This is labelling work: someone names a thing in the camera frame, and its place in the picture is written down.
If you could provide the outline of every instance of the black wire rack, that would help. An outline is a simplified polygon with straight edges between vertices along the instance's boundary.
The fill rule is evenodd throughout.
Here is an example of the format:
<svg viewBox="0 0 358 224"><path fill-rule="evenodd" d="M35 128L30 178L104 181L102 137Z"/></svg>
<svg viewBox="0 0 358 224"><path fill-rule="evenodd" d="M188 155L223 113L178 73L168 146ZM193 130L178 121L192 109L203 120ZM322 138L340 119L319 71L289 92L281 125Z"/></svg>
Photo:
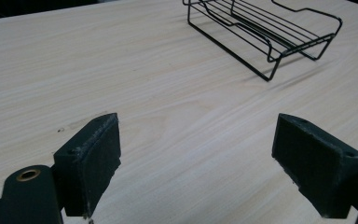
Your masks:
<svg viewBox="0 0 358 224"><path fill-rule="evenodd" d="M309 29L293 23L290 19L272 14L244 0L183 0L183 5L188 6L187 21L190 26L208 37L217 46L246 65L257 75L266 81L270 81L273 79L281 59L284 57L300 53L313 61L319 60L342 26L342 20L337 16L307 7L294 10L274 0L271 0L271 2L292 14L308 11L315 14L315 17L325 17L328 20L334 20L334 31L331 32L330 29L324 35L316 34ZM263 74L263 72L256 69L249 62L246 62L227 45L219 42L213 35L207 34L206 31L191 21L192 18L199 17L209 18L214 23L226 28L240 41L243 40L266 55L267 62L273 63L269 76ZM305 51L317 45L321 47L316 53L311 54Z"/></svg>

